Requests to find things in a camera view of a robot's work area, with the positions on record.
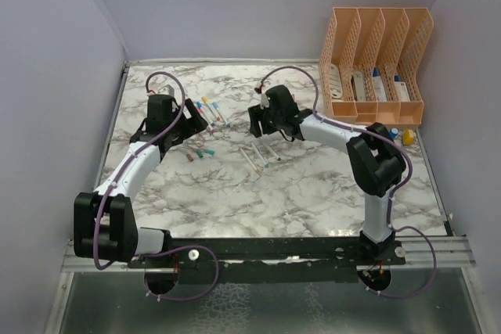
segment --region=white marble table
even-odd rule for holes
[[[215,100],[232,126],[217,125],[171,149],[146,179],[133,203],[138,226],[165,228],[174,237],[285,237],[357,235],[363,223],[362,191],[356,185],[348,157],[314,142],[285,142],[280,135],[266,142],[282,157],[269,157],[261,176],[248,166],[239,146],[259,166],[249,134],[247,107],[259,102],[253,87],[276,66],[192,65],[132,66],[106,157],[103,178],[109,176],[128,148],[128,140],[146,116],[144,84],[149,74],[166,70],[185,86],[193,101],[202,95]],[[316,66],[303,66],[318,79]],[[271,78],[286,84],[301,107],[311,107],[314,90],[307,77],[284,70]],[[151,88],[166,92],[166,77]],[[199,159],[195,150],[209,148],[214,156]],[[396,195],[394,226],[416,226],[427,235],[445,235],[445,228],[420,147],[407,148],[414,175]],[[186,159],[186,153],[195,158]]]

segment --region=purple cable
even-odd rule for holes
[[[201,297],[206,296],[212,289],[216,286],[216,283],[218,282],[219,278],[219,264],[218,264],[218,258],[206,246],[180,246],[179,248],[174,248],[173,250],[168,250],[167,252],[162,252],[162,253],[153,253],[153,254],[146,254],[145,256],[148,257],[163,257],[163,256],[168,256],[169,254],[177,253],[182,250],[192,250],[192,249],[199,249],[199,250],[205,250],[207,253],[209,253],[212,256],[212,259],[214,260],[215,263],[215,276],[214,279],[212,280],[211,285],[202,293],[199,293],[197,295],[193,295],[190,297],[170,297],[166,295],[157,295],[155,293],[152,293],[150,291],[150,288],[148,287],[148,281],[146,280],[146,276],[144,278],[144,286],[148,294],[155,296],[157,299],[162,299],[162,300],[169,300],[169,301],[193,301],[200,299]]]
[[[390,193],[388,194],[388,206],[387,206],[387,218],[386,218],[387,224],[390,225],[391,228],[395,232],[402,232],[404,230],[410,229],[410,230],[413,230],[413,231],[419,233],[420,236],[423,237],[423,239],[430,246],[431,256],[433,257],[433,271],[431,272],[430,279],[428,280],[428,282],[423,287],[421,287],[420,289],[418,289],[414,293],[409,293],[407,295],[392,295],[392,294],[385,294],[385,293],[382,293],[382,292],[377,292],[377,291],[374,291],[374,290],[370,289],[368,286],[366,286],[365,283],[362,282],[362,280],[360,280],[360,282],[362,282],[362,284],[364,284],[366,286],[366,288],[370,292],[376,293],[378,296],[388,297],[388,298],[392,298],[392,299],[411,298],[411,297],[415,297],[415,296],[423,293],[424,291],[426,291],[431,286],[431,284],[433,283],[433,281],[435,279],[435,276],[437,274],[437,255],[435,254],[434,247],[431,244],[431,241],[429,240],[429,238],[426,237],[426,235],[424,233],[422,233],[420,230],[418,230],[417,228],[415,228],[413,226],[404,226],[402,228],[394,228],[393,225],[391,224],[391,211],[393,209],[393,196],[395,195],[395,193],[397,192],[398,189],[400,189],[403,185],[405,185],[410,180],[411,176],[413,175],[413,163],[410,160],[409,156],[407,155],[407,153],[405,152],[405,150],[403,148],[401,148],[400,146],[396,145],[392,140],[390,140],[388,138],[385,138],[383,136],[377,135],[377,134],[375,134],[375,133],[373,133],[371,131],[367,131],[365,128],[348,126],[348,125],[339,123],[339,122],[337,122],[335,120],[327,119],[325,117],[320,116],[318,114],[317,110],[316,110],[317,104],[319,102],[319,86],[318,86],[318,84],[316,83],[316,80],[313,78],[313,76],[311,74],[309,74],[308,72],[306,72],[302,68],[299,68],[298,66],[280,66],[278,68],[275,68],[274,70],[272,70],[271,72],[269,72],[268,74],[266,74],[261,79],[261,83],[264,84],[265,80],[268,79],[275,72],[278,72],[279,70],[285,70],[285,69],[298,70],[298,71],[302,72],[303,74],[305,74],[306,76],[308,76],[308,78],[313,83],[313,86],[315,87],[315,101],[313,102],[313,109],[312,109],[314,117],[316,117],[317,119],[321,120],[324,123],[333,125],[334,127],[338,127],[338,128],[344,129],[346,131],[358,131],[360,133],[364,133],[364,134],[369,135],[371,137],[377,138],[378,140],[381,140],[381,141],[386,142],[387,144],[393,146],[395,149],[398,150],[399,153],[402,154],[403,158],[405,159],[405,163],[407,164],[407,167],[409,168],[409,173],[407,174],[407,176],[405,176],[405,178],[402,181],[400,181],[395,187],[393,187],[391,189]]]
[[[159,74],[163,74],[165,76],[170,77],[179,86],[179,90],[181,91],[181,97],[182,97],[181,98],[181,106],[179,107],[178,114],[176,115],[176,117],[174,118],[174,120],[172,121],[172,123],[170,123],[168,125],[168,127],[166,127],[161,133],[159,133],[158,135],[156,135],[155,137],[153,137],[151,140],[149,140],[146,144],[144,144],[139,149],[137,149],[134,154],[130,155],[130,157],[126,159],[126,161],[124,162],[124,164],[122,165],[122,167],[120,168],[120,170],[118,170],[117,175],[115,176],[115,178],[112,180],[112,182],[110,183],[110,185],[108,185],[108,189],[104,192],[104,195],[101,198],[101,202],[99,203],[99,208],[97,210],[96,225],[94,226],[94,236],[92,238],[92,255],[93,255],[93,258],[94,258],[94,265],[96,266],[96,268],[98,270],[104,270],[104,269],[108,268],[113,263],[113,261],[110,261],[110,262],[108,262],[108,263],[106,263],[104,265],[101,265],[99,263],[99,247],[98,247],[99,243],[98,243],[98,241],[99,241],[99,225],[101,223],[101,218],[103,217],[104,206],[106,205],[106,201],[108,200],[108,197],[110,197],[111,191],[113,191],[113,189],[114,189],[114,185],[116,185],[117,182],[120,180],[121,176],[124,174],[124,172],[127,169],[128,165],[144,149],[146,149],[148,146],[151,146],[158,139],[164,137],[176,125],[176,123],[179,121],[179,119],[182,116],[182,112],[185,109],[185,100],[186,100],[185,89],[182,87],[181,82],[179,82],[179,80],[174,75],[172,75],[172,74],[170,74],[168,72],[164,72],[164,71],[154,72],[151,75],[149,75],[148,78],[146,79],[146,87],[148,88],[148,84],[149,84],[151,78],[155,77],[155,76],[157,76]]]

